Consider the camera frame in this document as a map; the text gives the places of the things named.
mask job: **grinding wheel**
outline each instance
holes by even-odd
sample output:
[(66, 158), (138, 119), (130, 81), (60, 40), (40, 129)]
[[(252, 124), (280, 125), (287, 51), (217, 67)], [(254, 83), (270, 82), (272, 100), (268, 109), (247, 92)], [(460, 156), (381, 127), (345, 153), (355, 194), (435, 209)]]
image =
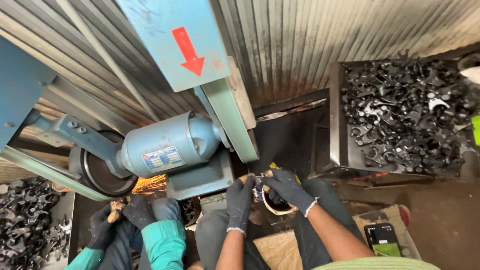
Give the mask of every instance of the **grinding wheel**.
[[(123, 142), (122, 135), (113, 131), (98, 131), (114, 143)], [(78, 145), (72, 147), (69, 156), (70, 171), (82, 176), (82, 184), (108, 197), (124, 197), (137, 184), (138, 176), (119, 178), (113, 175), (105, 161)]]

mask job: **teal sleeve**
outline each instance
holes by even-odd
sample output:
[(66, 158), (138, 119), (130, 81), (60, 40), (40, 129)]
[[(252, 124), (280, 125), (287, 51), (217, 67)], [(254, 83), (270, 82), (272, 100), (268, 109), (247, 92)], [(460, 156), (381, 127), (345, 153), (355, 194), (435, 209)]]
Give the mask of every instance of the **teal sleeve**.
[(152, 270), (183, 269), (182, 257), (187, 248), (185, 228), (178, 221), (158, 221), (142, 230), (145, 249)]
[(105, 252), (99, 249), (90, 249), (86, 247), (73, 260), (73, 262), (65, 268), (66, 270), (96, 270), (100, 264)]

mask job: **jeans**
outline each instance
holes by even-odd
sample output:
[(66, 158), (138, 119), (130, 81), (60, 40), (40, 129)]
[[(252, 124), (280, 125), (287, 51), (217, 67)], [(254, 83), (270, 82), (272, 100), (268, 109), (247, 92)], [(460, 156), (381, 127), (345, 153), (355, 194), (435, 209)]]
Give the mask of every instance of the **jeans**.
[[(318, 204), (322, 206), (338, 223), (342, 224), (358, 239), (363, 237), (358, 230), (355, 221), (348, 213), (342, 200), (336, 194), (332, 184), (323, 179), (310, 179), (302, 183), (305, 191), (312, 197), (318, 197)], [(216, 268), (223, 242), (227, 236), (228, 214), (225, 210), (214, 210), (202, 217), (197, 225), (195, 239), (198, 254), (206, 270)], [(253, 243), (255, 235), (250, 233), (257, 229), (249, 223), (247, 238), (244, 247), (244, 269), (270, 269), (262, 259), (257, 247)], [(294, 232), (298, 242), (303, 269), (310, 270), (332, 262), (320, 237), (312, 225), (300, 212), (295, 216)]]
[[(159, 221), (177, 220), (183, 223), (178, 202), (174, 199), (158, 199), (152, 203), (152, 210), (155, 218)], [(115, 230), (115, 238), (105, 250), (105, 255), (98, 269), (133, 269), (132, 249), (142, 253), (140, 269), (150, 269), (150, 261), (143, 248), (142, 232), (127, 219), (119, 221), (113, 229)]]

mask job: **blue motor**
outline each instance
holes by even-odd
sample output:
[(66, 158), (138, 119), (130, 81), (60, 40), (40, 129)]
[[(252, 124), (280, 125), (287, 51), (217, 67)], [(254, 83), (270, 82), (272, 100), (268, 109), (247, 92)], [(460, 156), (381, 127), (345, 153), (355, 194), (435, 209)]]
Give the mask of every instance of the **blue motor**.
[(220, 141), (210, 118), (188, 112), (129, 132), (118, 158), (135, 175), (150, 178), (208, 162)]

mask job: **gray work glove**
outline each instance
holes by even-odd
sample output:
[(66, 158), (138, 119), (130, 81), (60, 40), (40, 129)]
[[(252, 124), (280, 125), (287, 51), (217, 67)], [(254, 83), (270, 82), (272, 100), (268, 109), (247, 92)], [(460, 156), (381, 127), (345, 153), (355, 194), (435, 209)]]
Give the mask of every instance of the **gray work glove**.
[(230, 216), (227, 232), (233, 230), (246, 235), (254, 185), (255, 179), (249, 176), (245, 184), (237, 179), (227, 189), (227, 214)]
[(310, 209), (317, 201), (303, 189), (293, 173), (283, 169), (272, 169), (272, 173), (273, 178), (262, 179), (263, 184), (272, 188), (269, 192), (270, 199), (278, 202), (278, 195), (280, 195), (288, 203), (296, 206), (303, 216), (307, 217)]
[(133, 225), (143, 230), (156, 222), (152, 207), (145, 199), (140, 195), (132, 195), (130, 199), (130, 204), (123, 208), (122, 213)]
[(113, 241), (113, 224), (108, 222), (111, 211), (110, 204), (108, 204), (90, 218), (92, 239), (87, 245), (88, 248), (105, 250)]

